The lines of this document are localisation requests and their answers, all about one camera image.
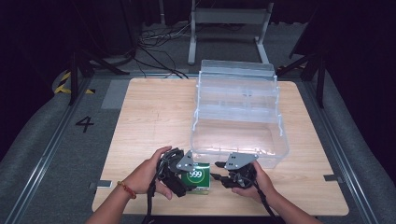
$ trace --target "green box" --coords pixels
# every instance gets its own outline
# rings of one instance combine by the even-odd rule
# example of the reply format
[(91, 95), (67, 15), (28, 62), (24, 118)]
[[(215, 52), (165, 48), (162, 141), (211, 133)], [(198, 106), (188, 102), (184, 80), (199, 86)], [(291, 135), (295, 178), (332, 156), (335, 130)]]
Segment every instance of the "green box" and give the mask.
[(208, 194), (210, 189), (210, 163), (196, 162), (194, 171), (182, 174), (181, 181), (187, 186), (196, 186), (189, 193)]

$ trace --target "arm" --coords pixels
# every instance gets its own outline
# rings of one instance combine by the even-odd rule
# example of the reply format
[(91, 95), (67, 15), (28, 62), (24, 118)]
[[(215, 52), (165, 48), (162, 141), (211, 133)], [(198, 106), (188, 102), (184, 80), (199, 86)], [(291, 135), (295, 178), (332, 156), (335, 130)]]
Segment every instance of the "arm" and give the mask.
[[(149, 160), (143, 161), (123, 180), (125, 185), (135, 194), (147, 193), (161, 155), (171, 148), (172, 147), (162, 147), (155, 151)], [(159, 181), (156, 182), (156, 191), (164, 195), (168, 200), (172, 199), (172, 191)], [(86, 223), (120, 223), (122, 212), (130, 199), (130, 193), (125, 191), (122, 186), (116, 186), (105, 201), (89, 217)]]
[[(258, 162), (254, 161), (253, 165), (257, 171), (257, 182), (259, 183), (260, 189), (265, 194), (268, 204), (277, 211), (277, 213), (286, 221), (286, 223), (321, 223), (319, 220), (309, 216), (301, 208), (297, 207), (295, 204), (291, 203), (280, 193), (278, 193), (274, 188), (270, 177), (264, 172)], [(234, 188), (232, 191), (241, 196), (252, 198), (258, 203), (262, 203), (259, 193), (254, 187), (249, 189)]]

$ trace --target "bracelet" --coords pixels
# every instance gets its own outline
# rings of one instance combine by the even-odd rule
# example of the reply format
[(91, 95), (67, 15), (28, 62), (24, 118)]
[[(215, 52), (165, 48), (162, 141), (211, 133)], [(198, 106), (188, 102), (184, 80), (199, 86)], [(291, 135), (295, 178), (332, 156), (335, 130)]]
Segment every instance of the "bracelet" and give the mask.
[(130, 188), (128, 188), (128, 186), (126, 186), (125, 183), (124, 183), (123, 181), (118, 181), (117, 184), (118, 184), (118, 185), (121, 185), (121, 186), (124, 188), (125, 191), (127, 191), (128, 193), (130, 193), (132, 199), (135, 199), (135, 198), (136, 198), (136, 193), (135, 193), (133, 190), (131, 190)]

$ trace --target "wooden table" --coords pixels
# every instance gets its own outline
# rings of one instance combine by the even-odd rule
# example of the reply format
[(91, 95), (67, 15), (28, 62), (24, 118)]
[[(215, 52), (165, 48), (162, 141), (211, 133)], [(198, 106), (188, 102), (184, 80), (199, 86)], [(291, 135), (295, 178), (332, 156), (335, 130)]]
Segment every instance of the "wooden table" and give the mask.
[[(149, 158), (159, 147), (190, 149), (195, 109), (195, 79), (135, 78), (131, 80), (108, 151), (102, 180), (118, 180)], [(344, 216), (347, 203), (336, 181), (325, 181), (332, 168), (319, 142), (296, 85), (279, 82), (279, 108), (290, 144), (290, 154), (266, 172), (276, 189), (312, 216)], [(98, 189), (95, 210), (113, 189)], [(147, 212), (146, 195), (138, 195), (125, 214)], [(153, 215), (159, 216), (268, 216), (263, 206), (231, 193), (212, 179), (209, 195), (176, 195), (166, 200), (156, 194)]]

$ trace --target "clear plastic box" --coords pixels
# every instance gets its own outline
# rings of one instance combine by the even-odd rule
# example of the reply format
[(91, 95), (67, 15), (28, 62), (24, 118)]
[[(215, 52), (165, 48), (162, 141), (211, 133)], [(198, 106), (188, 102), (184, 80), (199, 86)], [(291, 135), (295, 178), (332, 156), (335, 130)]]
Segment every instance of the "clear plastic box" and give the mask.
[(213, 164), (242, 152), (257, 154), (262, 167), (274, 168), (288, 155), (271, 64), (203, 60), (196, 87), (194, 161)]

